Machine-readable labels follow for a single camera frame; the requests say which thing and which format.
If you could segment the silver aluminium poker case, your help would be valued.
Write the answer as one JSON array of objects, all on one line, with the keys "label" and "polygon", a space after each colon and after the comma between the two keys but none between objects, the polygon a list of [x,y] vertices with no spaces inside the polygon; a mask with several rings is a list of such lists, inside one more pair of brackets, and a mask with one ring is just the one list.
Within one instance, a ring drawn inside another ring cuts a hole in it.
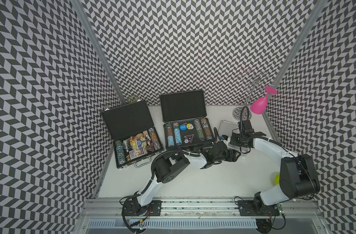
[{"label": "silver aluminium poker case", "polygon": [[237,145],[231,144],[231,137],[232,134],[239,134],[239,127],[236,123],[228,122],[228,121],[221,121],[218,129],[218,133],[220,136],[226,135],[228,137],[228,148],[232,150],[236,150],[240,152],[240,147]]}]

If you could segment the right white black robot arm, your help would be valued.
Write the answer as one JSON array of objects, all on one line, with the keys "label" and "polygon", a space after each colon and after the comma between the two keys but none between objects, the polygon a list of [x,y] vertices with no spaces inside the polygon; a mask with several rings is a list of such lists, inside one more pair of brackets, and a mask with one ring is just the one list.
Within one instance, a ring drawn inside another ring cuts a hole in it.
[{"label": "right white black robot arm", "polygon": [[280,168],[279,183],[254,196],[251,208],[256,215],[266,215],[277,204],[320,192],[320,183],[313,158],[287,150],[281,143],[255,132],[249,120],[250,109],[243,106],[238,122],[239,133],[233,133],[230,143],[240,149],[255,149],[268,156]]}]

